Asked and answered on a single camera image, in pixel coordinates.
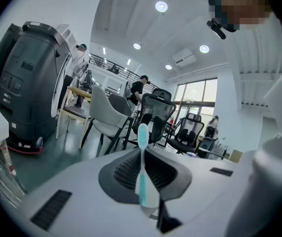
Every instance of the ceiling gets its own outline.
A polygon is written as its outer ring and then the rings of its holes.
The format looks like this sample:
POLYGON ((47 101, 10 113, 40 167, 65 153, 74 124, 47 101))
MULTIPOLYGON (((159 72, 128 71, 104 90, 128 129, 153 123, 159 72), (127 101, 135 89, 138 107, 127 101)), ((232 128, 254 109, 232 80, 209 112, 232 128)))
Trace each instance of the ceiling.
POLYGON ((105 51, 106 51, 106 54, 103 53, 102 45, 90 42, 90 53, 98 55, 102 58, 106 58, 107 60, 112 61, 113 63, 116 63, 117 65, 123 68, 129 67, 128 70, 130 70, 131 72, 135 73, 138 67, 141 65, 139 62, 133 59, 131 59, 130 64, 127 65, 129 57, 127 57, 126 55, 118 53, 107 47, 105 51))
POLYGON ((91 40, 131 57, 168 79, 192 69, 226 61, 218 37, 206 26, 207 0, 101 0, 95 16, 91 40), (168 10, 155 9, 165 1, 168 10), (142 45, 140 50, 134 43, 142 45), (199 51, 206 44, 208 54, 199 51), (190 49, 197 61, 187 67, 175 65, 172 56, 190 49), (171 71, 165 65, 172 65, 171 71))
POLYGON ((279 20, 272 14, 265 24, 225 32, 227 39, 221 40, 206 26, 209 19, 208 0, 101 0, 91 41, 124 54, 162 79, 229 66, 240 107, 266 108, 263 97, 282 73, 279 20), (166 12, 155 9, 158 1, 167 3, 166 12), (140 50, 133 48, 136 42, 140 50), (209 53, 199 51, 203 44, 209 53), (181 68, 172 56, 185 48, 197 60, 181 68), (173 69, 165 69, 166 64, 173 69))

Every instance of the air conditioner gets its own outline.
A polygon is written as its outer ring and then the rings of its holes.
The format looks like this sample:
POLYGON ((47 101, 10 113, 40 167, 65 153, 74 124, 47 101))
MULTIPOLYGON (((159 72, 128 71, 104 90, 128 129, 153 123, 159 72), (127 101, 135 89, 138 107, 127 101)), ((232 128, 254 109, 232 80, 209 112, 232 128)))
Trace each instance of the air conditioner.
POLYGON ((173 55, 172 58, 175 61, 175 65, 180 67, 185 67, 197 60, 192 51, 188 48, 185 48, 179 53, 173 55))

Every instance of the white chair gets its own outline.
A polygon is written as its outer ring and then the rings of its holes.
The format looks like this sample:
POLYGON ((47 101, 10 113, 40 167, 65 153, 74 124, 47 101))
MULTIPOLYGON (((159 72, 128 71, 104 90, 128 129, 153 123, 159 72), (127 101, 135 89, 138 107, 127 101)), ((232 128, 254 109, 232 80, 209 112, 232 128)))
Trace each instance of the white chair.
POLYGON ((56 139, 59 138, 59 129, 60 129, 60 125, 61 125, 62 116, 66 115, 66 116, 69 117, 67 132, 69 131, 69 124, 70 124, 71 118, 76 119, 76 120, 83 123, 83 131, 82 131, 79 146, 78 146, 78 148, 81 148, 83 136, 84 136, 87 124, 88 124, 88 122, 91 118, 89 116, 89 112, 86 111, 86 110, 83 110, 83 109, 76 107, 76 106, 65 106, 65 103, 67 101, 67 97, 70 96, 70 95, 72 96, 72 94, 70 94, 70 93, 75 93, 75 94, 83 96, 83 97, 91 98, 91 94, 85 92, 84 90, 68 86, 68 89, 67 89, 67 91, 64 95, 63 101, 62 101, 62 105, 61 105, 62 108, 60 109, 60 114, 59 114, 59 118, 58 118, 58 125, 57 125, 56 139))
POLYGON ((92 126, 94 126, 100 133, 102 133, 102 142, 103 135, 106 135, 111 140, 105 155, 110 153, 110 150, 116 141, 117 147, 120 138, 125 138, 123 150, 126 149, 133 118, 116 111, 108 100, 106 93, 97 85, 93 86, 92 89, 90 116, 92 117, 92 121, 90 122, 89 127, 83 137, 82 146, 84 145, 86 137, 92 126))

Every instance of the cap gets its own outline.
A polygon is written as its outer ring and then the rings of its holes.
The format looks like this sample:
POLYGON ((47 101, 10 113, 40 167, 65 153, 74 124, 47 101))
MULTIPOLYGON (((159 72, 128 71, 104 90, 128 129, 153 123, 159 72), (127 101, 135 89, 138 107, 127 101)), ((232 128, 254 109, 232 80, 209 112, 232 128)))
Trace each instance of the cap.
POLYGON ((82 47, 84 50, 87 50, 87 46, 85 44, 76 45, 76 48, 82 47))

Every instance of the toothbrush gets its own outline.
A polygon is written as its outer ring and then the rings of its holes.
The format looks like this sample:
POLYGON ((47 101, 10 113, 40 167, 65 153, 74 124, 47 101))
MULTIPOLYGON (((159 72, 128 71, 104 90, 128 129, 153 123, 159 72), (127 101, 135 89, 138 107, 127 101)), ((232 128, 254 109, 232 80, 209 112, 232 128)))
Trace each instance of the toothbrush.
POLYGON ((138 146, 141 149, 141 171, 140 171, 140 191, 139 202, 141 206, 146 205, 146 172, 144 163, 144 151, 149 141, 149 130, 146 124, 140 124, 138 128, 138 146))

